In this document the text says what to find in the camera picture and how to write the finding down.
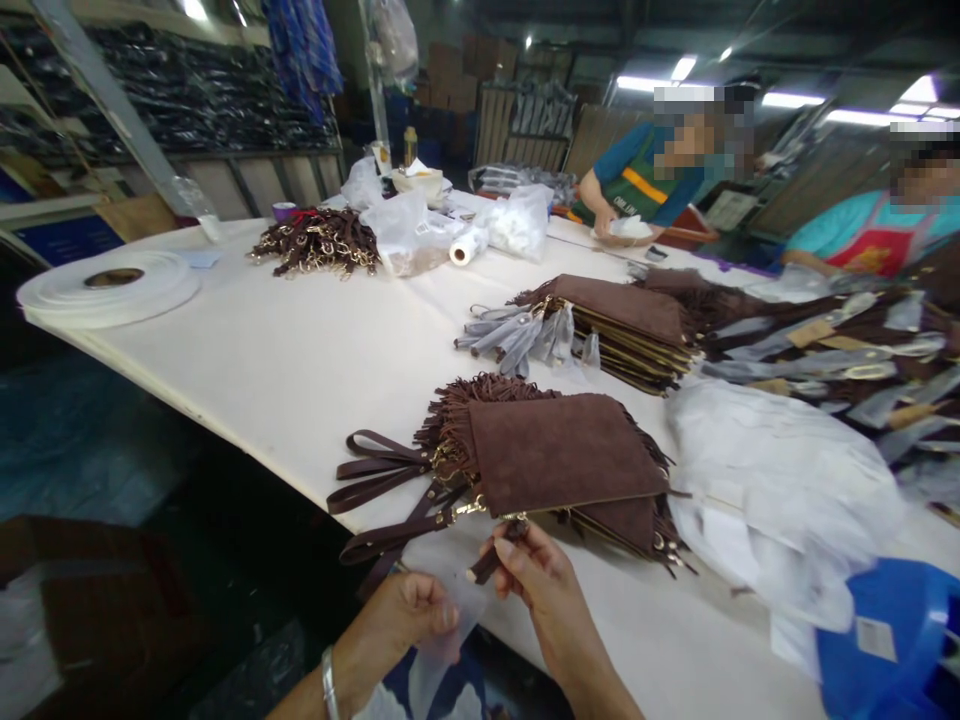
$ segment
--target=blue fabric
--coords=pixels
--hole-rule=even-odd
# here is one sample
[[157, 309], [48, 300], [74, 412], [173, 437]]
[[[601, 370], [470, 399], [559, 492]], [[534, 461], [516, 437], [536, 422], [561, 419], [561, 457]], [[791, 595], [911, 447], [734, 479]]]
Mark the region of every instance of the blue fabric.
[[280, 86], [323, 124], [323, 96], [343, 92], [333, 31], [322, 0], [264, 0]]
[[[654, 133], [653, 142], [650, 144], [645, 159], [651, 165], [653, 164], [654, 155], [663, 152], [663, 146], [667, 140], [666, 128], [654, 126], [653, 123], [641, 123], [628, 132], [623, 140], [607, 150], [593, 166], [593, 172], [597, 176], [597, 180], [600, 181], [601, 187], [620, 177], [624, 169], [633, 162], [637, 153], [640, 152], [651, 132]], [[680, 217], [680, 213], [686, 209], [700, 190], [704, 179], [703, 168], [683, 168], [682, 172], [683, 178], [680, 184], [670, 193], [667, 201], [660, 206], [657, 214], [649, 219], [649, 222], [654, 225], [660, 227], [673, 225]]]
[[[790, 238], [785, 250], [803, 250], [824, 260], [840, 252], [860, 228], [870, 219], [870, 213], [883, 191], [854, 195], [837, 203], [824, 213], [800, 228]], [[931, 239], [946, 240], [946, 236], [960, 230], [960, 198], [949, 198], [939, 208], [940, 214], [930, 228]], [[887, 201], [876, 223], [886, 227], [909, 228], [918, 225], [926, 217], [923, 213], [906, 213], [891, 206]], [[938, 248], [942, 242], [927, 246], [924, 254]]]
[[[439, 720], [447, 717], [453, 710], [460, 693], [466, 685], [473, 685], [477, 697], [480, 698], [480, 705], [486, 709], [486, 689], [483, 684], [483, 668], [476, 658], [469, 651], [469, 642], [463, 644], [460, 648], [460, 662], [451, 665], [447, 674], [443, 676], [440, 683], [440, 689], [437, 690], [437, 696], [433, 699], [433, 705], [427, 713], [427, 720]], [[397, 698], [397, 702], [403, 705], [407, 711], [407, 716], [412, 717], [410, 710], [410, 668], [417, 657], [417, 651], [410, 648], [403, 660], [390, 671], [384, 678], [383, 684]]]

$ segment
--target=woman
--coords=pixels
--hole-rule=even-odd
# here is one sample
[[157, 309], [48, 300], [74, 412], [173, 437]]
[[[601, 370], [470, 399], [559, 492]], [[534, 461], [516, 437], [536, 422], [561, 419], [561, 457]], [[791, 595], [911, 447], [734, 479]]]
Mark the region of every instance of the woman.
[[[569, 558], [533, 523], [516, 545], [504, 539], [505, 531], [506, 525], [497, 527], [480, 555], [496, 548], [503, 563], [493, 576], [497, 596], [504, 600], [515, 593], [529, 608], [547, 669], [574, 715], [580, 720], [643, 720], [607, 655]], [[428, 575], [387, 578], [336, 645], [324, 653], [321, 667], [301, 680], [268, 720], [406, 717], [380, 683], [411, 646], [457, 627], [457, 610], [445, 598], [439, 581]], [[326, 668], [330, 695], [324, 692]], [[473, 698], [460, 700], [455, 710], [476, 706]], [[388, 707], [398, 714], [387, 714]]]
[[936, 141], [902, 168], [890, 192], [848, 198], [804, 225], [781, 262], [827, 277], [897, 276], [960, 230], [960, 142]]
[[[725, 130], [747, 124], [733, 122], [731, 117], [745, 113], [759, 88], [751, 77], [715, 89], [724, 99], [701, 103], [697, 112], [684, 114], [677, 127], [652, 123], [635, 127], [583, 178], [580, 200], [568, 217], [592, 225], [601, 242], [618, 244], [610, 223], [621, 215], [639, 215], [654, 231], [643, 244], [656, 241], [696, 196], [704, 181], [704, 159], [721, 151]], [[667, 101], [670, 90], [665, 93]], [[752, 158], [745, 159], [741, 152], [736, 163], [746, 167]]]

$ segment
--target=roll of white tape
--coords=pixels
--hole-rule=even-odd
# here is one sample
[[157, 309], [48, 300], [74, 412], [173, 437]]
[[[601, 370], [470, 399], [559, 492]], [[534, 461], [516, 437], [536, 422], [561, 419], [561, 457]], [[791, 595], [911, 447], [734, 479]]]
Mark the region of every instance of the roll of white tape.
[[199, 289], [200, 276], [179, 255], [131, 250], [48, 270], [17, 291], [17, 302], [40, 324], [95, 330], [155, 317]]
[[450, 246], [450, 262], [458, 267], [469, 265], [480, 253], [487, 249], [490, 234], [486, 229], [471, 227]]

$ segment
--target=purple tape roll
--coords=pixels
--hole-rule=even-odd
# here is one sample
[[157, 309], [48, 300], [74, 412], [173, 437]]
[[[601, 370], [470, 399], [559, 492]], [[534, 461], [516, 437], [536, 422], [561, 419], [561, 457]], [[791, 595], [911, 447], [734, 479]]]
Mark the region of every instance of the purple tape roll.
[[295, 203], [273, 204], [273, 216], [277, 219], [277, 222], [286, 222], [287, 218], [293, 215], [296, 211], [297, 206]]

